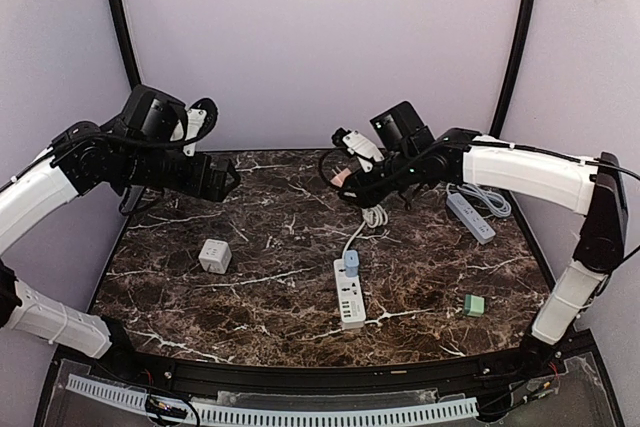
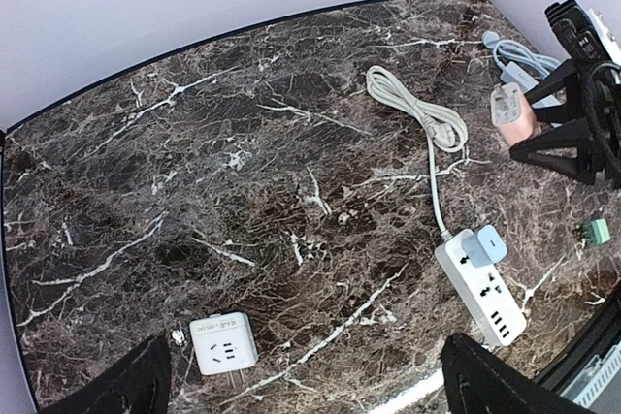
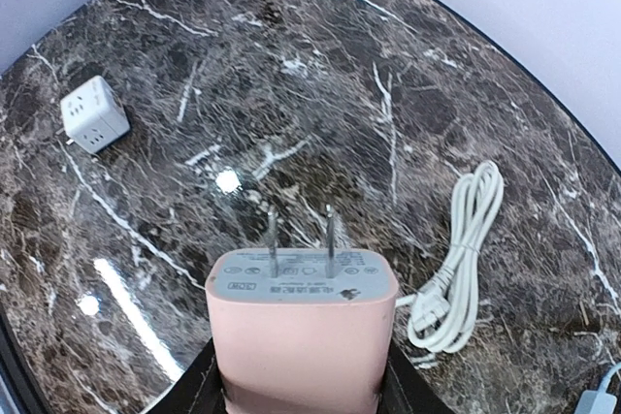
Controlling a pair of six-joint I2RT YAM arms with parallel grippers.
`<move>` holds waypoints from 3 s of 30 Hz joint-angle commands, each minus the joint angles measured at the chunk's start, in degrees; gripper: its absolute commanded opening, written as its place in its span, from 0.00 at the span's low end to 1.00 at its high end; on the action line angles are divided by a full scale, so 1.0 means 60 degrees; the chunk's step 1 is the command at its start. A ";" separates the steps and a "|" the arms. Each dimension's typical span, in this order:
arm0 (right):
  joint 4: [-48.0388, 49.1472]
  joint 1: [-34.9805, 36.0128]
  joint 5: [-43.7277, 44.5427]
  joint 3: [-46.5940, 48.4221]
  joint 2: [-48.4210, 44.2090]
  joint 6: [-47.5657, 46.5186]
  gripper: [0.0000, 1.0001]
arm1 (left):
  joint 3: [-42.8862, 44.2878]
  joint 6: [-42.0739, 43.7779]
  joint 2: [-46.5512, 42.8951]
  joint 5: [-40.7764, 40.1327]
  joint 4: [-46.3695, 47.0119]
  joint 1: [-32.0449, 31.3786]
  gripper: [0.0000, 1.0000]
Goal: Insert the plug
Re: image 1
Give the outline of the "pink plug charger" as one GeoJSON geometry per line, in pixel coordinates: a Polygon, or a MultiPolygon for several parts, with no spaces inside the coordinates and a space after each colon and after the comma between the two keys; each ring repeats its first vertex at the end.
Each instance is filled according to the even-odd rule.
{"type": "Polygon", "coordinates": [[[352,174],[352,171],[349,168],[333,168],[331,174],[331,184],[336,187],[342,187],[346,178],[352,174]]]}

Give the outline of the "white cube socket adapter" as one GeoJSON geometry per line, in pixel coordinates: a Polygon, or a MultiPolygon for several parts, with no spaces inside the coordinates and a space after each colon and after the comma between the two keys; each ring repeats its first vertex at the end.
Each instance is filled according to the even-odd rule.
{"type": "Polygon", "coordinates": [[[232,259],[232,252],[226,241],[207,239],[198,256],[205,272],[224,275],[232,259]]]}

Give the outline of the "blue plug charger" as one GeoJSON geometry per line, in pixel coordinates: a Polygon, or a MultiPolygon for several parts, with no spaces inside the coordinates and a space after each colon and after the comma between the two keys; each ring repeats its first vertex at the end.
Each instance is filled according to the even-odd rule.
{"type": "Polygon", "coordinates": [[[343,254],[344,274],[347,278],[358,276],[360,266],[359,254],[356,250],[346,250],[343,254]]]}

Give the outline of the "grey blue power strip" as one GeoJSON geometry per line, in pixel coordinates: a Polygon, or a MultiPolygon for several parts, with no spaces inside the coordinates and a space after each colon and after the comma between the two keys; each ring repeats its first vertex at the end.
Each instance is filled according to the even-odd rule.
{"type": "Polygon", "coordinates": [[[448,194],[446,206],[481,245],[486,245],[494,239],[494,229],[460,193],[448,194]]]}

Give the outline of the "white power strip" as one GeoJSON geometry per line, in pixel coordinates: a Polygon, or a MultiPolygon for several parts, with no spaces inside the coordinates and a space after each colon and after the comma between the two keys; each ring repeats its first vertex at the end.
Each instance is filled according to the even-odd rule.
{"type": "Polygon", "coordinates": [[[333,262],[334,279],[338,298],[341,328],[359,329],[365,325],[366,308],[360,278],[348,276],[343,259],[333,262]]]}

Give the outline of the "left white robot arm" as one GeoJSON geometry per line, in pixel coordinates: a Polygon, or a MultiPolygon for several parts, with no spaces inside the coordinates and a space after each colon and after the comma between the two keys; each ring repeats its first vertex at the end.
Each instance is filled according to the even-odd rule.
{"type": "MultiPolygon", "coordinates": [[[[188,106],[144,85],[102,125],[78,122],[55,137],[1,188],[1,249],[7,251],[40,221],[102,183],[125,196],[134,187],[170,190],[221,202],[241,177],[228,160],[215,161],[196,144],[215,127],[210,98],[188,106]]],[[[1,325],[101,359],[120,383],[141,374],[140,359],[122,325],[80,312],[34,290],[1,268],[1,325]]]]}

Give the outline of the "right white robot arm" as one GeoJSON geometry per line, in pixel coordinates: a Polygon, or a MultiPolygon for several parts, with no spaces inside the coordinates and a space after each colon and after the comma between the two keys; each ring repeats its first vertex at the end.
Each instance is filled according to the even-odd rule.
{"type": "Polygon", "coordinates": [[[608,152],[571,156],[452,128],[433,138],[422,127],[381,152],[368,138],[343,128],[334,146],[360,166],[334,189],[360,208],[379,204],[413,185],[470,184],[520,193],[564,207],[584,218],[568,267],[531,326],[531,335],[558,343],[605,280],[629,259],[626,169],[608,152]]]}

